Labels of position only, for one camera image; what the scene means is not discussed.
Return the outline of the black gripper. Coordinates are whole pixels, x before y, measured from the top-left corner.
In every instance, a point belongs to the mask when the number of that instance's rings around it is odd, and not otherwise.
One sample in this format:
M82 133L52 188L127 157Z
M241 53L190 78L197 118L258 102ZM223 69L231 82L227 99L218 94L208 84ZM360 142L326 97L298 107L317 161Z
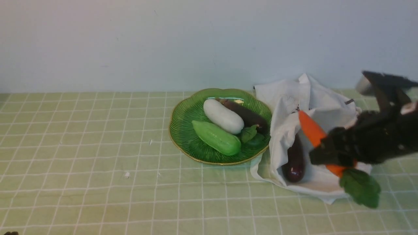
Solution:
M375 97L379 110L362 112L347 130L329 131L309 152L310 163L351 167L351 157L358 162L380 164L416 153L417 101L412 101L407 91L417 85L406 76L362 71L356 90Z

